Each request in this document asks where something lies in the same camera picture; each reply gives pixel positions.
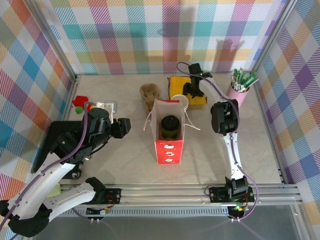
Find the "white table surface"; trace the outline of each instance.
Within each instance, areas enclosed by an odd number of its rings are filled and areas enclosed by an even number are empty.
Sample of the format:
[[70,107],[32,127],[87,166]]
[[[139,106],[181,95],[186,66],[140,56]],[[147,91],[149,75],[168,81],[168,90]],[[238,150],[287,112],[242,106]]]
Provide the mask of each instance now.
[[[79,179],[63,179],[62,184],[80,184],[96,177],[104,184],[224,184],[225,157],[220,135],[211,127],[211,105],[206,110],[188,110],[195,126],[186,127],[180,164],[157,164],[155,144],[150,127],[143,131],[147,113],[139,88],[155,83],[160,97],[168,99],[170,74],[127,74],[82,76],[77,95],[92,102],[117,101],[114,118],[130,118],[131,130],[123,139],[110,139],[108,144],[86,161]],[[230,74],[217,73],[213,78],[224,92],[230,84]],[[257,183],[280,183],[278,168],[259,104],[252,89],[240,110],[238,144],[244,171]],[[81,120],[83,114],[71,109],[69,120]]]

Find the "plaid wall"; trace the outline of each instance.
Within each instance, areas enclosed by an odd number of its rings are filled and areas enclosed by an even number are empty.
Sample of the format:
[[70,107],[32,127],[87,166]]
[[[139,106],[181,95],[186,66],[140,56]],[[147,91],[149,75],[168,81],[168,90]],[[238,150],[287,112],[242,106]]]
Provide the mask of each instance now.
[[[24,186],[48,126],[62,117],[70,86],[70,78],[23,0],[1,0],[1,200],[12,198]],[[0,239],[13,236],[7,231],[1,231]]]
[[320,239],[319,0],[298,2],[258,77],[280,159]]
[[79,74],[249,69],[285,1],[38,0]]

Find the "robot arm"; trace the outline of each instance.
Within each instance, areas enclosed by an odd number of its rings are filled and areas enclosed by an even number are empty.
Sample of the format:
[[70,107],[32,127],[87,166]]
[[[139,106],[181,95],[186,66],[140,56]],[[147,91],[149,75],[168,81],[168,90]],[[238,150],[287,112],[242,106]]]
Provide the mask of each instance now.
[[78,151],[64,162],[54,164],[48,171],[44,171],[76,148],[84,131],[83,120],[79,129],[65,132],[56,139],[41,167],[16,196],[0,201],[0,214],[3,217],[11,211],[8,226],[14,233],[33,237],[61,213],[81,203],[101,202],[106,196],[105,186],[91,177],[78,187],[47,197],[69,171],[91,155],[96,146],[107,143],[111,137],[123,138],[131,128],[128,118],[113,119],[111,123],[108,111],[103,108],[94,107],[87,114],[86,134]]
[[223,150],[225,152],[226,177],[224,189],[216,187],[209,188],[214,197],[210,198],[211,202],[233,202],[245,200],[244,195],[249,196],[252,192],[248,185],[246,176],[240,171],[241,160],[238,149],[238,102],[235,99],[228,99],[216,85],[212,75],[203,72],[199,63],[188,66],[191,83],[183,86],[184,92],[192,96],[201,97],[205,94],[211,108],[211,125],[215,133],[221,134]]
[[[219,87],[216,85],[213,78],[209,78],[212,84],[214,84],[218,89]],[[212,114],[212,128],[216,133],[222,134],[221,140],[224,145],[224,153],[227,158],[225,158],[225,166],[226,166],[226,177],[230,180],[232,179],[241,179],[243,174],[238,170],[238,167],[235,165],[235,160],[232,154],[231,149],[231,132],[237,128],[238,120],[236,119],[236,114],[234,113],[232,107],[226,100],[224,100],[217,91],[211,86],[211,84],[207,81],[200,81],[199,89],[206,95],[209,103],[213,105],[211,109]],[[238,133],[233,133],[233,142],[234,144],[234,152],[236,160],[240,167],[241,160],[238,150]]]

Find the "white bag handle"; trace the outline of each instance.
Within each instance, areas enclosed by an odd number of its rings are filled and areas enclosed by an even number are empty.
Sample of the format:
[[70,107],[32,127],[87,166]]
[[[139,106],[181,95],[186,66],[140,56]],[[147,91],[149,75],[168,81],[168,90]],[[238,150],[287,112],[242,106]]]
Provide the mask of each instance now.
[[[194,129],[197,129],[197,130],[201,130],[200,128],[196,127],[190,120],[189,116],[188,116],[188,113],[184,110],[184,114],[186,115],[186,118],[188,119],[189,123],[190,124],[187,124],[185,123],[184,126],[189,126],[191,128],[194,128]],[[146,117],[146,120],[144,122],[144,126],[143,126],[143,131],[146,130],[146,126],[147,126],[147,123],[149,122],[150,123],[150,126],[151,126],[151,120],[149,119],[151,116],[151,112],[148,114],[148,116]]]
[[143,131],[146,130],[146,126],[147,126],[147,123],[149,122],[150,123],[150,126],[151,126],[151,120],[149,119],[151,116],[151,112],[149,112],[148,116],[146,117],[146,120],[144,122],[144,126],[143,126]]
[[191,127],[191,128],[194,128],[194,129],[197,129],[197,130],[200,130],[200,128],[197,128],[192,122],[191,122],[191,120],[190,120],[190,118],[189,118],[189,116],[188,116],[188,113],[187,113],[187,111],[185,111],[184,110],[184,113],[185,113],[185,115],[186,115],[186,118],[189,120],[189,123],[191,124],[184,124],[185,126],[189,126],[189,127]]

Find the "pink cup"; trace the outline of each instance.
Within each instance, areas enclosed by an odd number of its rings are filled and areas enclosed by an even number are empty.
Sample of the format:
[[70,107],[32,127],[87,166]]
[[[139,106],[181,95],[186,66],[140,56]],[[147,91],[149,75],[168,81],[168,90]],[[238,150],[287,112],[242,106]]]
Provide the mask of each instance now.
[[230,99],[236,99],[238,101],[238,107],[240,108],[240,106],[242,105],[242,103],[244,102],[246,96],[248,95],[248,92],[250,90],[249,89],[246,92],[237,92],[236,90],[234,90],[231,86],[231,84],[229,85],[228,91],[226,92],[226,95],[230,98]]

